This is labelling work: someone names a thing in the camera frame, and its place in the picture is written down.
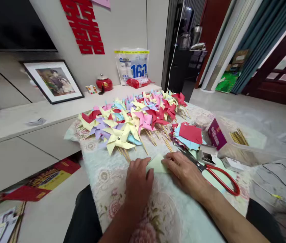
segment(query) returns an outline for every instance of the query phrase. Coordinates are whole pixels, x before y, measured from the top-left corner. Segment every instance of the hand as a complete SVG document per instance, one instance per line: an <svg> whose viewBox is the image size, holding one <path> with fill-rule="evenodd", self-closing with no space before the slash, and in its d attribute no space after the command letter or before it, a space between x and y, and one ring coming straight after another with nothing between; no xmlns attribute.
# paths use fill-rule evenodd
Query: hand
<svg viewBox="0 0 286 243"><path fill-rule="evenodd" d="M179 151L167 153L166 159L161 162L171 171L175 184L195 200L206 203L215 188L202 176L196 165Z"/></svg>
<svg viewBox="0 0 286 243"><path fill-rule="evenodd" d="M152 192L153 169L146 174L146 166L151 158L131 161L126 177L126 198L124 206L133 214L141 217Z"/></svg>

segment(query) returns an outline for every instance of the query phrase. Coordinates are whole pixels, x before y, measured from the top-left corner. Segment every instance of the framed photo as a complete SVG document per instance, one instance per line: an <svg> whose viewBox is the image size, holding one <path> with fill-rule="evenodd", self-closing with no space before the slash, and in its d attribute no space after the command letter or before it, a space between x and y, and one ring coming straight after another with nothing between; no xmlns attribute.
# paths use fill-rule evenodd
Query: framed photo
<svg viewBox="0 0 286 243"><path fill-rule="evenodd" d="M21 63L51 104L84 97L64 60Z"/></svg>

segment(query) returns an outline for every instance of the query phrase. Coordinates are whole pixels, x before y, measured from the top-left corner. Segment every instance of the red scissors handle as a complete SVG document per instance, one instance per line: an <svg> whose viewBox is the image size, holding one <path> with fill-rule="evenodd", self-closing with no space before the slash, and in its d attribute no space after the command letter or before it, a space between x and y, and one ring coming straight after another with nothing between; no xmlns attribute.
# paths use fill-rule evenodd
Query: red scissors handle
<svg viewBox="0 0 286 243"><path fill-rule="evenodd" d="M236 181L232 178L232 176L230 176L229 173L227 173L226 171L222 170L221 168L212 166L212 165L208 165L206 164L206 170L211 173L211 175L225 188L226 191L228 191L229 193L231 193L234 196L239 196L240 195L240 188L238 186L238 184L236 183ZM232 182L235 190L233 191L231 188L229 188L213 171L213 170L217 170L221 173L223 173L224 175L226 175L230 181Z"/></svg>

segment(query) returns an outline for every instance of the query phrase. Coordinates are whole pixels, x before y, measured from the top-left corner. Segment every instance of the teal curtain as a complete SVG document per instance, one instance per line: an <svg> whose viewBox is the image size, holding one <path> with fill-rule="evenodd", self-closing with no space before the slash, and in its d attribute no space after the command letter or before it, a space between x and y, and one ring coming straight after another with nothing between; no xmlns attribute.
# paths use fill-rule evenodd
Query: teal curtain
<svg viewBox="0 0 286 243"><path fill-rule="evenodd" d="M286 0L263 0L237 48L237 51L249 49L249 57L231 93L242 92L285 31Z"/></svg>

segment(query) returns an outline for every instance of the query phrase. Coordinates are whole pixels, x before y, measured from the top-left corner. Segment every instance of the television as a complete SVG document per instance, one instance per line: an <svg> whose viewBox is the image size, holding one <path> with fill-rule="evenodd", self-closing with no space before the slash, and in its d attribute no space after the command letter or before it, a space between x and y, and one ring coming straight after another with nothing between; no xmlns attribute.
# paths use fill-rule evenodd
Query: television
<svg viewBox="0 0 286 243"><path fill-rule="evenodd" d="M29 0L0 0L0 51L57 51Z"/></svg>

